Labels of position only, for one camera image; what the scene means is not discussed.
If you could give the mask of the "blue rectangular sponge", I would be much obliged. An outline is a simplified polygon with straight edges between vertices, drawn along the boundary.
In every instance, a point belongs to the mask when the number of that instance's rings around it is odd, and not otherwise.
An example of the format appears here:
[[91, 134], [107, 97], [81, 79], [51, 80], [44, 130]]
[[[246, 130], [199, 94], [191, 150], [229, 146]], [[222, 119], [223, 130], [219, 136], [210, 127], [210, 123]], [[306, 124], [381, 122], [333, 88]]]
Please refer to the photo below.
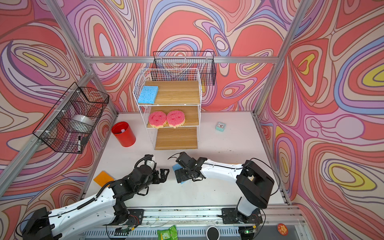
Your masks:
[[154, 104], [159, 91], [158, 86], [143, 86], [138, 98], [139, 104]]
[[175, 164], [174, 166], [173, 166], [173, 171], [174, 170], [177, 170], [177, 169], [183, 169], [179, 164]]

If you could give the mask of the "yellow pink smiley sponge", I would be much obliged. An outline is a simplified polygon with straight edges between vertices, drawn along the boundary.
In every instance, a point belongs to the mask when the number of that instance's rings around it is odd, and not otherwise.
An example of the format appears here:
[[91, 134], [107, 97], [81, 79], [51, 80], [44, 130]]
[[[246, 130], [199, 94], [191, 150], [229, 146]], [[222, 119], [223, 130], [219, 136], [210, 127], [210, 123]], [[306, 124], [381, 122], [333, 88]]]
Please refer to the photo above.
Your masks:
[[180, 110], [174, 110], [167, 114], [168, 125], [172, 128], [178, 128], [185, 124], [185, 113]]

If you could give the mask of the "pink smiley scrub sponge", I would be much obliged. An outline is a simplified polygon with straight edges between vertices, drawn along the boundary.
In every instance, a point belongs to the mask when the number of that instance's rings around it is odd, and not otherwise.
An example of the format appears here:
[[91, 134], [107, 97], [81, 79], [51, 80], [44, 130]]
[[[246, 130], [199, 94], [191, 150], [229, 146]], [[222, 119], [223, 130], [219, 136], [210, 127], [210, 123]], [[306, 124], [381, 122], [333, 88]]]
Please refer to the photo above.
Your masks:
[[152, 128], [163, 128], [167, 123], [167, 114], [162, 111], [155, 111], [149, 115], [148, 123]]

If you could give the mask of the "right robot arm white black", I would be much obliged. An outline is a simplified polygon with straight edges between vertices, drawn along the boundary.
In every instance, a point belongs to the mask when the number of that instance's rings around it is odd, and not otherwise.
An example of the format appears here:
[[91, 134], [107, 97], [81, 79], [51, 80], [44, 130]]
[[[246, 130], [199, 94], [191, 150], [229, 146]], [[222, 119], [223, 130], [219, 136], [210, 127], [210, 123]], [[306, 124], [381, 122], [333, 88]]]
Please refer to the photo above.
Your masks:
[[270, 197], [275, 194], [275, 180], [254, 162], [255, 158], [243, 164], [225, 164], [203, 157], [196, 160], [185, 152], [172, 157], [179, 165], [179, 168], [174, 170], [179, 184], [189, 180], [198, 182], [216, 179], [235, 183], [239, 187], [242, 194], [237, 206], [222, 208], [222, 213], [218, 215], [225, 225], [259, 225], [263, 222], [261, 211], [268, 207]]

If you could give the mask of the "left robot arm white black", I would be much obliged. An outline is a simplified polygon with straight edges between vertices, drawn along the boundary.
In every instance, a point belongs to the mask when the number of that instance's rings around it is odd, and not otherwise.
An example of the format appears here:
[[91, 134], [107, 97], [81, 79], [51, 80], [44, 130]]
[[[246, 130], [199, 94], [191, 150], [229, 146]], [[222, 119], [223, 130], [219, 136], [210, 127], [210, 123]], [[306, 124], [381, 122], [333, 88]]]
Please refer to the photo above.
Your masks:
[[135, 228], [142, 220], [126, 206], [134, 196], [142, 196], [151, 184], [167, 180], [168, 169], [141, 165], [127, 176], [106, 183], [96, 194], [63, 208], [40, 208], [21, 221], [16, 234], [24, 240], [64, 240], [98, 226]]

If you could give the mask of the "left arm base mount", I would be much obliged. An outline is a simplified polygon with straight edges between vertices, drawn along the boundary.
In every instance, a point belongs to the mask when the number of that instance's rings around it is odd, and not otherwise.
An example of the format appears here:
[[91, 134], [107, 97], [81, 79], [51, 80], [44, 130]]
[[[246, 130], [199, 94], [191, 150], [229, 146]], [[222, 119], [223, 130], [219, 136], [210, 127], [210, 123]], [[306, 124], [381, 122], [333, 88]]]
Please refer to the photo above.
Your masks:
[[142, 224], [144, 213], [144, 209], [128, 209], [119, 213], [111, 223], [105, 225], [107, 238], [112, 240], [113, 238], [128, 236]]

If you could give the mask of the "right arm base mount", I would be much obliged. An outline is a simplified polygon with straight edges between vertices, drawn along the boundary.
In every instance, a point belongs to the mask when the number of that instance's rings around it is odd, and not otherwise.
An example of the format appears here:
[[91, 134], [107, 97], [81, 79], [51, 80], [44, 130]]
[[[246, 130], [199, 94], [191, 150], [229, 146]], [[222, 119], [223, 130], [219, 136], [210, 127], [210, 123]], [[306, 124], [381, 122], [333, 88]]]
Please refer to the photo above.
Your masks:
[[224, 224], [251, 224], [250, 227], [239, 227], [239, 233], [243, 235], [256, 234], [258, 227], [264, 224], [260, 208], [256, 208], [250, 216], [245, 216], [236, 208], [222, 208], [218, 215]]

